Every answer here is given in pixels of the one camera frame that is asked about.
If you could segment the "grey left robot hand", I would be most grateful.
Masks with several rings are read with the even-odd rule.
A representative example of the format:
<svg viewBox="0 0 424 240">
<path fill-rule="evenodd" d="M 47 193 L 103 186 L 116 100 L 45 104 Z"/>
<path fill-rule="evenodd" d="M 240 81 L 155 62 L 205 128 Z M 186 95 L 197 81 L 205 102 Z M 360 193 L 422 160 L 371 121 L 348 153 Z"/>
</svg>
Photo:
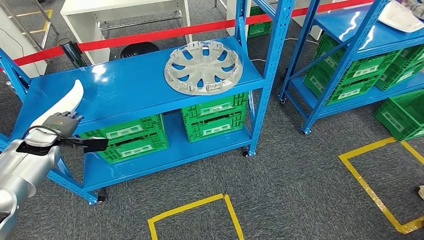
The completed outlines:
<svg viewBox="0 0 424 240">
<path fill-rule="evenodd" d="M 57 112 L 49 116 L 42 126 L 61 133 L 65 137 L 72 137 L 80 121 L 84 118 L 83 115 L 78 115 L 76 111 Z"/>
</svg>

